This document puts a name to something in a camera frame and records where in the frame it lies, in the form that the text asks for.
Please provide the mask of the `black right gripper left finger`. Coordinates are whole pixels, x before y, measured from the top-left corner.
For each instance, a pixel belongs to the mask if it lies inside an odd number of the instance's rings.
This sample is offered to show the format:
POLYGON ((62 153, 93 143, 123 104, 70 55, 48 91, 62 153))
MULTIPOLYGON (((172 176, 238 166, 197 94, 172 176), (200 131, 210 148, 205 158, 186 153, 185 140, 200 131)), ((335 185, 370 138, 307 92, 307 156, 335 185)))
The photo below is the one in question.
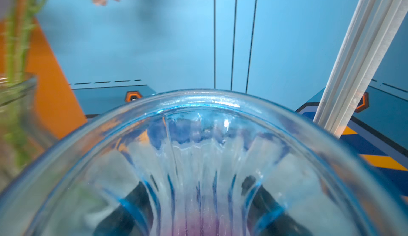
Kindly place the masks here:
POLYGON ((154 215, 146 187, 139 183, 119 206, 98 223, 94 236, 148 236, 154 215))

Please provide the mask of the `clear glass vase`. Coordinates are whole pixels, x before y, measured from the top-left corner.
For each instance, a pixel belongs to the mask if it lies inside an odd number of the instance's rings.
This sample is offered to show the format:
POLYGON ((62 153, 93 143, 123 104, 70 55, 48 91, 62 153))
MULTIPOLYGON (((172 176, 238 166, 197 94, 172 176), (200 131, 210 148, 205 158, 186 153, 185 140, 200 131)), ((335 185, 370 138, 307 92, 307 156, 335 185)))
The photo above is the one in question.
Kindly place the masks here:
POLYGON ((1 190, 48 150, 57 138, 37 116, 37 77, 26 73, 21 83, 1 74, 1 190))

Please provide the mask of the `aluminium corner post right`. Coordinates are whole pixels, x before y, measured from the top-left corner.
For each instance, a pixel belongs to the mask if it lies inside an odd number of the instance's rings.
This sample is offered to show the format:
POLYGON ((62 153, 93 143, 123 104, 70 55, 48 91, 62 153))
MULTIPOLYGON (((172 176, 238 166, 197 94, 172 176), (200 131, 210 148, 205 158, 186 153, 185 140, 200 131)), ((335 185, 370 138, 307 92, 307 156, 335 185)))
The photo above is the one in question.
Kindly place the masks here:
POLYGON ((408 0, 359 0, 314 123, 343 134, 407 12, 408 0))

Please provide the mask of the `blue purple glass vase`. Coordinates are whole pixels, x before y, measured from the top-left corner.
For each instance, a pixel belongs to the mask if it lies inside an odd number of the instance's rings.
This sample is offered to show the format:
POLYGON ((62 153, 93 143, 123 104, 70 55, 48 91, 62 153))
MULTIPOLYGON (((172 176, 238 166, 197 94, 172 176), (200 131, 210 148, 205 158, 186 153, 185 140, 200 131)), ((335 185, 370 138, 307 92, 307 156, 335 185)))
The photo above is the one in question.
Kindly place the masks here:
POLYGON ((3 236, 93 236, 142 183, 149 236, 250 236, 263 186, 312 236, 405 236, 399 192, 311 120, 254 96, 181 90, 72 132, 1 194, 3 236))

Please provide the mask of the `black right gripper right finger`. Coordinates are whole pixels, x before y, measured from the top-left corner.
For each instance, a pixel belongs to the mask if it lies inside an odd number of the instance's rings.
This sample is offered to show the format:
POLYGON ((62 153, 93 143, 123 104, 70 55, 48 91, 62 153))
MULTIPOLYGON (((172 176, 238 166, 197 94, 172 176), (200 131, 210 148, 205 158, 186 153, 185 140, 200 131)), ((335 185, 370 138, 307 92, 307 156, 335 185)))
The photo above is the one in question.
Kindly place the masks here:
POLYGON ((311 236, 272 195, 260 186, 250 205, 247 228, 251 236, 311 236))

